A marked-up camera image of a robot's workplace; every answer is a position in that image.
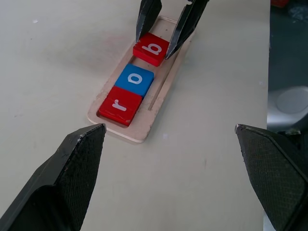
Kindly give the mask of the red letter r block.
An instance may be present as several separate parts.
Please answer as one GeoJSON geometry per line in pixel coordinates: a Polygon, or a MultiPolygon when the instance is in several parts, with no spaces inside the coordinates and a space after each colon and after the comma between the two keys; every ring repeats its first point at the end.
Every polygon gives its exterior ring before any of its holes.
{"type": "Polygon", "coordinates": [[[125,89],[113,86],[101,104],[99,115],[129,126],[142,102],[142,97],[125,89]]]}

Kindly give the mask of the blue letter o block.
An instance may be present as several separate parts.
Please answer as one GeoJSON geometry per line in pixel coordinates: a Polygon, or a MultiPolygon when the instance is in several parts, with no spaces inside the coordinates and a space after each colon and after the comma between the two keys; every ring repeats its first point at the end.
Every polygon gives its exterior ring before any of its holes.
{"type": "Polygon", "coordinates": [[[132,64],[127,64],[115,82],[115,86],[144,98],[153,82],[153,79],[153,72],[132,64]]]}

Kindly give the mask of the wooden letter tray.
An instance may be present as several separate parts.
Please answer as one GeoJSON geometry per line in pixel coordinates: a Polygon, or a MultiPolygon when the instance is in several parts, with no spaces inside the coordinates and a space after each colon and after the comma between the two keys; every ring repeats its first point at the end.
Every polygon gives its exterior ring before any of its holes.
{"type": "Polygon", "coordinates": [[[164,60],[159,67],[155,67],[143,60],[133,56],[133,47],[130,46],[123,57],[118,60],[117,66],[104,84],[100,93],[92,102],[87,118],[93,124],[105,123],[108,133],[113,133],[119,137],[127,139],[131,142],[142,143],[146,140],[153,126],[153,123],[158,115],[161,106],[163,105],[166,96],[176,78],[179,68],[182,66],[186,52],[189,49],[190,43],[194,37],[191,34],[184,42],[182,47],[175,52],[172,57],[164,60]],[[117,78],[120,76],[125,66],[131,63],[143,69],[147,69],[154,73],[154,80],[147,94],[144,97],[136,115],[134,116],[129,126],[124,126],[113,120],[107,119],[99,115],[99,107],[107,97],[107,94],[112,89],[117,78]]]}

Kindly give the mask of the red letter b block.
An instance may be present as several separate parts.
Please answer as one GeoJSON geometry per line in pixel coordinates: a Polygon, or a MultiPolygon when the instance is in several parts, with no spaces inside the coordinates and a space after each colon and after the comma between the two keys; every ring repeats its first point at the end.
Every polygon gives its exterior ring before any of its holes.
{"type": "Polygon", "coordinates": [[[133,55],[158,67],[165,59],[168,46],[168,41],[148,32],[134,45],[133,55]]]}

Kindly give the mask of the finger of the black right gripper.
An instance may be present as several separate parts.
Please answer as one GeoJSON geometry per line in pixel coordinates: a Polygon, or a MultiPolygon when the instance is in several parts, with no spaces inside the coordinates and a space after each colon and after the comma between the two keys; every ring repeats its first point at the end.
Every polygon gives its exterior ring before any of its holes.
{"type": "Polygon", "coordinates": [[[161,9],[161,0],[141,0],[136,24],[135,43],[137,43],[142,36],[151,30],[161,9]]]}
{"type": "Polygon", "coordinates": [[[166,59],[169,59],[195,31],[197,24],[206,8],[208,0],[188,0],[177,21],[169,46],[166,59]]]}

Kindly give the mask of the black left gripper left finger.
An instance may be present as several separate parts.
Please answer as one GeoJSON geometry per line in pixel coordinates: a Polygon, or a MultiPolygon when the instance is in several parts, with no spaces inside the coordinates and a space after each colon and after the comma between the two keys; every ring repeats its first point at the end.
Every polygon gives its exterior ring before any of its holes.
{"type": "Polygon", "coordinates": [[[68,134],[0,218],[0,231],[80,231],[96,184],[105,124],[68,134]]]}

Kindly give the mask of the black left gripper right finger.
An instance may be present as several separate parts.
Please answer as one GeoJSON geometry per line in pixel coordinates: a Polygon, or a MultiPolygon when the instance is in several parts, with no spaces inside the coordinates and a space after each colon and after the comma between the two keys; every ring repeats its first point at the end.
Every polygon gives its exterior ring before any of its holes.
{"type": "Polygon", "coordinates": [[[308,160],[287,137],[235,128],[250,183],[276,231],[308,231],[308,160]]]}

